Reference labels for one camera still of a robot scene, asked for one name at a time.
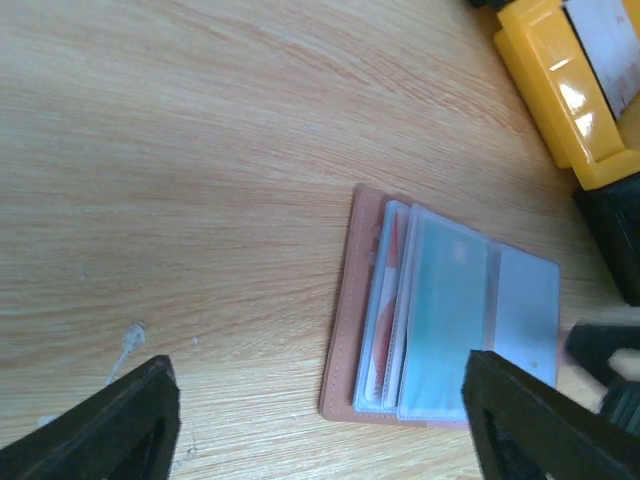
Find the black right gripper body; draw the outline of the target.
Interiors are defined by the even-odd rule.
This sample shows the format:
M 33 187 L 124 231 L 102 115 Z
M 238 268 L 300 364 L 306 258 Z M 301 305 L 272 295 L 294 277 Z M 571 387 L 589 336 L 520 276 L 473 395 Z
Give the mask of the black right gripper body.
M 639 351 L 619 349 L 606 362 L 610 379 L 599 415 L 625 432 L 639 436 Z

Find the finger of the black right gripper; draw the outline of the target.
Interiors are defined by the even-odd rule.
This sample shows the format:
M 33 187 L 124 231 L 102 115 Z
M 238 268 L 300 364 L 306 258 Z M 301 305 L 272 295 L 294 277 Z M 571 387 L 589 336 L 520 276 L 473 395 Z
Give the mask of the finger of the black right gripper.
M 639 327 L 630 325 L 575 325 L 565 341 L 565 352 L 606 388 L 628 381 L 609 360 L 618 350 L 639 350 Z

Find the red white credit card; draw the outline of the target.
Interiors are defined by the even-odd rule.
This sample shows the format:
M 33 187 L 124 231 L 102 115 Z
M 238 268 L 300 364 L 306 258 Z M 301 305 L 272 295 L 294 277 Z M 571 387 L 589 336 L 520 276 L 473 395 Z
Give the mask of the red white credit card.
M 378 405 L 382 401 L 386 362 L 393 326 L 399 273 L 410 208 L 390 201 L 385 208 L 382 234 L 371 289 L 373 340 L 365 384 L 365 398 Z

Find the teal card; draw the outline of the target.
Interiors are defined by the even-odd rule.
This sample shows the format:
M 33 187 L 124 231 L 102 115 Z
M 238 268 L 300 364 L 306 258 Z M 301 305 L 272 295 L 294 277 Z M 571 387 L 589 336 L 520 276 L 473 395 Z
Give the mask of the teal card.
M 484 339 L 490 242 L 425 220 L 418 253 L 398 416 L 463 421 L 467 357 Z

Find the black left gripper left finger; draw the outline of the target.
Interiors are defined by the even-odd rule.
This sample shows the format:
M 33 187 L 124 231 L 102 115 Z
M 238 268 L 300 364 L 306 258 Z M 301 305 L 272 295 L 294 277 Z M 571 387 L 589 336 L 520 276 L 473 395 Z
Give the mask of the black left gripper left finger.
M 167 479 L 180 430 L 171 360 L 156 355 L 1 449 L 3 479 Z

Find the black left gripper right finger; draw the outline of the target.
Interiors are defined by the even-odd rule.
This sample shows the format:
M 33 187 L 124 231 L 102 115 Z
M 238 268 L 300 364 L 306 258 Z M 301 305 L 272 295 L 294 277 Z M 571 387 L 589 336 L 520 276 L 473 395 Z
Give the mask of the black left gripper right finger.
M 494 352 L 470 352 L 462 393 L 485 479 L 639 477 L 637 436 Z

